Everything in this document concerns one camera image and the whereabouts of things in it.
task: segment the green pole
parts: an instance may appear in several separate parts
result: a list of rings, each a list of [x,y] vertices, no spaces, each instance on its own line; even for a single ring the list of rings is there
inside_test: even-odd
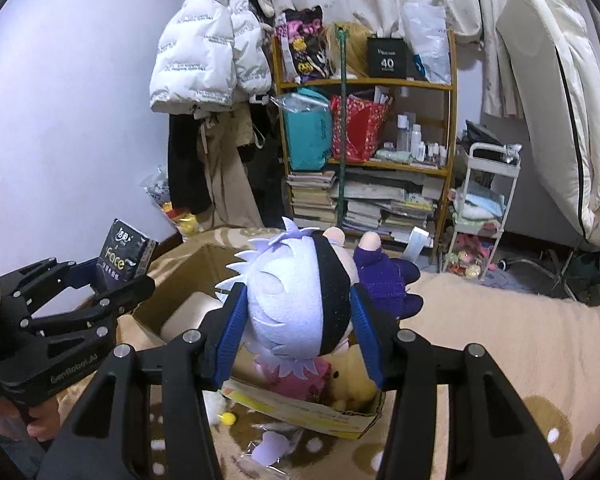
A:
[[[336,36],[340,45],[340,172],[338,175],[338,227],[344,222],[344,186],[347,169],[347,35],[338,27]]]

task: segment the white puffer jacket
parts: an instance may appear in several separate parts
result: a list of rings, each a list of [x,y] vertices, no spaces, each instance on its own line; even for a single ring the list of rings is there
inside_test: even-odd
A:
[[[268,92],[262,34],[248,0],[185,0],[158,43],[151,110],[199,116]]]

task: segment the red gift bag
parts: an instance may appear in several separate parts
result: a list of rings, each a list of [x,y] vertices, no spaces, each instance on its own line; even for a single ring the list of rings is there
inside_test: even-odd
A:
[[[340,158],[340,96],[331,98],[333,135],[331,151]],[[380,104],[354,95],[347,97],[347,156],[349,162],[365,162],[378,148],[380,129],[389,112],[389,103]]]

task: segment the folded mattress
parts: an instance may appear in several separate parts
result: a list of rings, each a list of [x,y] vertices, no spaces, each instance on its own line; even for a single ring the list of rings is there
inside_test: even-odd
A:
[[[586,22],[575,0],[509,0],[497,27],[541,183],[600,247],[600,70]]]

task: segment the purple doll outfit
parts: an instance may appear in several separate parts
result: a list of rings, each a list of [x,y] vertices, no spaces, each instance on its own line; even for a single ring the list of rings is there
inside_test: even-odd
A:
[[[365,251],[360,247],[354,250],[353,261],[358,268],[360,283],[366,287],[376,307],[401,319],[419,313],[423,299],[405,292],[405,286],[420,278],[420,269],[415,264],[389,258],[382,249]]]

